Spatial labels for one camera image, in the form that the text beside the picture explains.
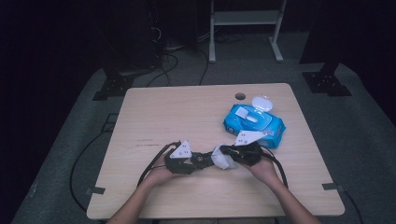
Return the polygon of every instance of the blue package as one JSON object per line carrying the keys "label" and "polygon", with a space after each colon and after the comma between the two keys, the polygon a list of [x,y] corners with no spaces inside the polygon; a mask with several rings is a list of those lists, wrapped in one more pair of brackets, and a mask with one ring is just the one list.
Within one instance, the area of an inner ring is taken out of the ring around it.
{"label": "blue package", "polygon": [[268,148],[277,148],[282,133],[286,130],[282,119],[252,105],[233,105],[223,124],[225,130],[234,135],[238,135],[241,131],[266,133],[258,143]]}

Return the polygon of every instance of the hand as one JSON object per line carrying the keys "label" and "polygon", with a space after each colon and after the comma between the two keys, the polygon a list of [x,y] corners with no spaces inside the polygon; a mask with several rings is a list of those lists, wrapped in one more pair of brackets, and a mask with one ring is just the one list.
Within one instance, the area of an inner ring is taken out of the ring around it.
{"label": "hand", "polygon": [[143,182],[149,182],[153,186],[161,185],[173,177],[180,176],[170,172],[165,166],[165,155],[162,155],[152,166]]}
{"label": "hand", "polygon": [[266,184],[268,187],[274,187],[277,184],[282,184],[279,177],[277,176],[274,163],[267,158],[262,158],[258,163],[248,166],[242,164],[247,168],[254,177]]}

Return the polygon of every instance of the wet wipes package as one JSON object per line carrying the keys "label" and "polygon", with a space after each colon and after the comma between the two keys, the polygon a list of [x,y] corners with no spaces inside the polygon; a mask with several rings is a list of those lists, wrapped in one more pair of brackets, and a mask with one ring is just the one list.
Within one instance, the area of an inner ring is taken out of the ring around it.
{"label": "wet wipes package", "polygon": [[223,122],[225,130],[234,135],[241,131],[260,132],[263,137],[258,143],[262,147],[277,148],[286,127],[281,118],[268,112],[272,107],[272,102],[261,96],[254,97],[252,105],[233,105]]}

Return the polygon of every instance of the person's right hand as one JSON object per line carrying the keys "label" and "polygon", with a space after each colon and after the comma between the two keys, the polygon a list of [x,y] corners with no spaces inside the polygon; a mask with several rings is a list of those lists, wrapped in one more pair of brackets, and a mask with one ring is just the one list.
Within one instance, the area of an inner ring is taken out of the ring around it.
{"label": "person's right hand", "polygon": [[270,188],[275,187],[279,183],[282,184],[279,177],[277,176],[274,163],[267,158],[262,157],[258,163],[252,166],[242,163],[241,165],[247,168],[254,177]]}

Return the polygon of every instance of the forearm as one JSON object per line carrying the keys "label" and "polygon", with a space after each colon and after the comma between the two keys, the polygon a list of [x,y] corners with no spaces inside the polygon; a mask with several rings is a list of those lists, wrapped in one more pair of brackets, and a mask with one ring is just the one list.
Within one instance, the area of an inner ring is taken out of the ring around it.
{"label": "forearm", "polygon": [[279,199],[283,211],[291,219],[292,223],[320,223],[280,181],[270,186],[270,188]]}
{"label": "forearm", "polygon": [[148,198],[151,190],[155,185],[150,182],[142,182],[142,184],[137,187],[128,201],[111,217],[107,223],[136,223],[141,210]]}

